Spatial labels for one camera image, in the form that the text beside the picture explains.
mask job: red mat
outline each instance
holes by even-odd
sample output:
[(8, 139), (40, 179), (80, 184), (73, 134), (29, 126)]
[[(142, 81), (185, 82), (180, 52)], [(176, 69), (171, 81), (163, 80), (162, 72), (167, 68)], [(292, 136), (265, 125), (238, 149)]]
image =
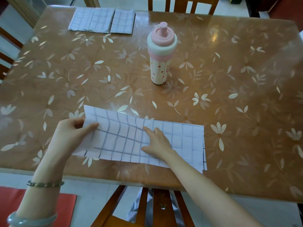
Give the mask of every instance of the red mat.
[[(8, 227), (7, 217), (16, 211), (24, 196), (24, 189), (15, 189), (0, 186), (0, 226)], [(70, 227), (76, 202), (75, 194), (61, 193), (57, 204), (58, 218), (54, 227)]]

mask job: wooden chair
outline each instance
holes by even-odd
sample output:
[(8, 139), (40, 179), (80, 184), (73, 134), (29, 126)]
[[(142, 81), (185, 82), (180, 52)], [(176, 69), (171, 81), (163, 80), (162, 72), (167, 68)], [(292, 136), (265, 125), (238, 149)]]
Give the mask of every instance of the wooden chair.
[[(135, 223), (124, 221), (120, 218), (113, 216), (120, 199), (122, 198), (127, 186), (119, 186), (108, 202), (105, 204), (96, 220), (91, 227), (142, 227), (145, 223), (146, 203), (148, 188), (142, 189), (140, 198), (137, 218)], [(179, 209), (181, 211), (184, 225), (186, 227), (194, 227), (194, 222), (187, 210), (185, 202), (182, 198), (180, 191), (174, 191)], [(153, 226), (169, 226), (177, 227), (175, 213), (172, 207), (170, 194), (168, 190), (153, 189)]]
[[(8, 42), (10, 42), (12, 45), (14, 45), (16, 48), (21, 49), (23, 47), (23, 44), (18, 41), (16, 38), (14, 38), (11, 34), (6, 32), (4, 29), (0, 27), (0, 36), (5, 38)], [(14, 60), (3, 53), (0, 52), (0, 59), (6, 61), (7, 63), (10, 63), (11, 65), (13, 64)], [(4, 80), (6, 74), (10, 68), (0, 64), (0, 84)]]
[[(169, 12), (170, 1), (171, 0), (166, 0), (165, 12)], [(208, 14), (213, 15), (214, 10), (216, 9), (219, 0), (175, 0), (174, 12), (176, 12), (176, 13), (185, 13), (188, 1), (193, 2), (191, 10), (190, 10), (191, 14), (195, 13), (197, 4), (198, 4), (198, 2), (200, 2), (200, 3), (210, 4), (211, 8), (210, 8)], [(152, 0), (149, 0), (149, 11), (152, 11)]]

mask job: beige door frame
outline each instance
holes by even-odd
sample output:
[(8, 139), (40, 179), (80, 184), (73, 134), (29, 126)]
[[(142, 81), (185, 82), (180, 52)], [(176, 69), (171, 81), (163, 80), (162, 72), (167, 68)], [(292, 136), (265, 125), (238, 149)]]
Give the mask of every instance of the beige door frame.
[(98, 0), (84, 0), (86, 7), (100, 7)]
[(34, 28), (38, 19), (39, 13), (27, 2), (27, 0), (7, 0), (8, 3), (23, 17), (23, 19)]

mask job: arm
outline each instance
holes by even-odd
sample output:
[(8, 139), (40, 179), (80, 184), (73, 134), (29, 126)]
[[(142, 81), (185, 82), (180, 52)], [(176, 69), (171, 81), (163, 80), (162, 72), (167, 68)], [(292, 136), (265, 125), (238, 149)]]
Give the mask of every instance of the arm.
[(142, 150), (166, 162), (213, 226), (263, 226), (210, 179), (184, 161), (171, 148), (162, 131), (158, 128), (154, 132), (147, 127), (143, 129), (150, 137), (150, 145), (142, 147)]
[[(82, 126), (83, 122), (84, 118), (75, 118), (65, 119), (58, 123), (48, 149), (34, 173), (32, 182), (56, 183), (62, 180), (67, 159), (84, 137), (99, 125), (92, 123), (85, 128), (76, 129), (76, 127)], [(28, 187), (17, 210), (17, 217), (37, 220), (53, 216), (56, 213), (59, 193), (60, 187)]]

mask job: person's right arm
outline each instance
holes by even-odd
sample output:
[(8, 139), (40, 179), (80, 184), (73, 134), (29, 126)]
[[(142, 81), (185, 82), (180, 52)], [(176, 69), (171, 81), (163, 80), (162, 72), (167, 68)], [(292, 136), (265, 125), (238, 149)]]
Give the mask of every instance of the person's right arm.
[(171, 148), (162, 131), (143, 129), (150, 137), (150, 145), (142, 150), (166, 162), (214, 227), (263, 226), (210, 179), (184, 161)]

